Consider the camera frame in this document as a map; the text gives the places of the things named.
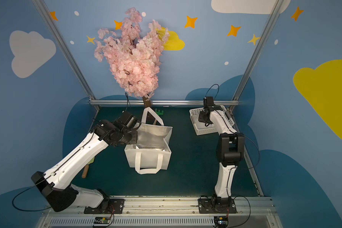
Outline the white perforated plastic basket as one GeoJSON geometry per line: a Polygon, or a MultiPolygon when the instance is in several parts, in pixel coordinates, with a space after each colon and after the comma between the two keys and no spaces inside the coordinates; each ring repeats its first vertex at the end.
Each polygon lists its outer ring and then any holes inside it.
{"type": "Polygon", "coordinates": [[[204,108],[190,109],[190,119],[196,135],[212,133],[236,133],[235,122],[232,116],[223,105],[215,106],[210,116],[205,116],[204,108]]]}

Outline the white insulated delivery bag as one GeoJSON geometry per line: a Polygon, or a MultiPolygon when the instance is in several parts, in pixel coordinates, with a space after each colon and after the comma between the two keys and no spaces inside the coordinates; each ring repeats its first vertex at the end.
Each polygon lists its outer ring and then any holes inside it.
{"type": "Polygon", "coordinates": [[[137,129],[137,143],[124,149],[129,166],[141,175],[167,170],[172,154],[169,147],[172,131],[154,110],[145,108],[137,129]]]}

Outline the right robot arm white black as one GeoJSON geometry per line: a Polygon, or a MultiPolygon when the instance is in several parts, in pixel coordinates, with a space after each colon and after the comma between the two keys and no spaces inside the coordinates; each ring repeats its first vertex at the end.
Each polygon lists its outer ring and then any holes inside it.
{"type": "Polygon", "coordinates": [[[227,109],[216,105],[213,97],[204,97],[198,121],[206,126],[213,125],[219,134],[216,148],[219,171],[213,197],[221,204],[222,201],[231,199],[234,173],[244,159],[245,136],[237,132],[227,109]]]}

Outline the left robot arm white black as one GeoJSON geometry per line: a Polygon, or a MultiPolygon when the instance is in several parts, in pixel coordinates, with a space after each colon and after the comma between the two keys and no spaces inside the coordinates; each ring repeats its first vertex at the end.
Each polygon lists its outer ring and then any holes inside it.
{"type": "Polygon", "coordinates": [[[107,195],[101,190],[91,190],[72,184],[83,168],[108,146],[122,146],[137,142],[140,121],[131,118],[100,121],[84,140],[65,158],[45,172],[36,172],[31,179],[55,212],[69,207],[100,208],[107,195]]]}

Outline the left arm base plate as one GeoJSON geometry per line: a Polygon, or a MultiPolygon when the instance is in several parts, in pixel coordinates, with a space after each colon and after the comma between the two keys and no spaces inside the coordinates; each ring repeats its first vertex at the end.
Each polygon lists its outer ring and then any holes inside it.
{"type": "Polygon", "coordinates": [[[96,208],[85,207],[84,214],[122,214],[125,199],[104,199],[96,208]]]}

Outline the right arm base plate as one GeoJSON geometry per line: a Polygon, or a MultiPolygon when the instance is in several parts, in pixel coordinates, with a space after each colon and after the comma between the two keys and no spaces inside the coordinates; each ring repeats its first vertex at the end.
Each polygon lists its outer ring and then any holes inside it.
{"type": "Polygon", "coordinates": [[[199,198],[198,209],[200,214],[236,214],[237,208],[234,200],[228,198],[199,198]]]}

